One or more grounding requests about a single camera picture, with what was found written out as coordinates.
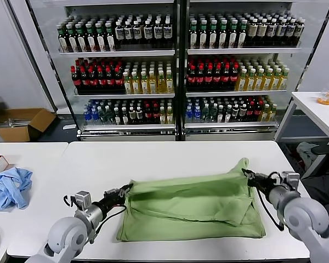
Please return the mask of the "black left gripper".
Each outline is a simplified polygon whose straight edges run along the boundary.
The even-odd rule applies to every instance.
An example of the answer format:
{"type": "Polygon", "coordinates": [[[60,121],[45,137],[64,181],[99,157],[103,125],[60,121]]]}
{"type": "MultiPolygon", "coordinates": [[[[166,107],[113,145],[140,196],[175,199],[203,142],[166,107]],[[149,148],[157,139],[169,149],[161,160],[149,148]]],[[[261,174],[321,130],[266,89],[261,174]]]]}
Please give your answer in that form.
{"type": "Polygon", "coordinates": [[[92,205],[96,205],[102,214],[107,214],[114,206],[123,204],[123,199],[126,199],[126,195],[132,187],[133,183],[129,183],[120,188],[107,190],[104,192],[104,198],[93,202],[92,205]]]}

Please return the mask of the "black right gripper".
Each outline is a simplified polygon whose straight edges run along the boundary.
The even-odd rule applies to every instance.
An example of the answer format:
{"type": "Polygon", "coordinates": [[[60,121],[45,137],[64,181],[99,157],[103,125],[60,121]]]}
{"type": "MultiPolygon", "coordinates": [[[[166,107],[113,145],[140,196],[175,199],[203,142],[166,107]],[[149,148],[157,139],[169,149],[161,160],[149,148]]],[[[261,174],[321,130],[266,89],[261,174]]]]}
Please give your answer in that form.
{"type": "Polygon", "coordinates": [[[270,191],[275,187],[275,179],[268,175],[257,173],[249,169],[241,169],[244,176],[248,178],[247,185],[249,187],[255,187],[264,194],[269,194],[270,191]]]}

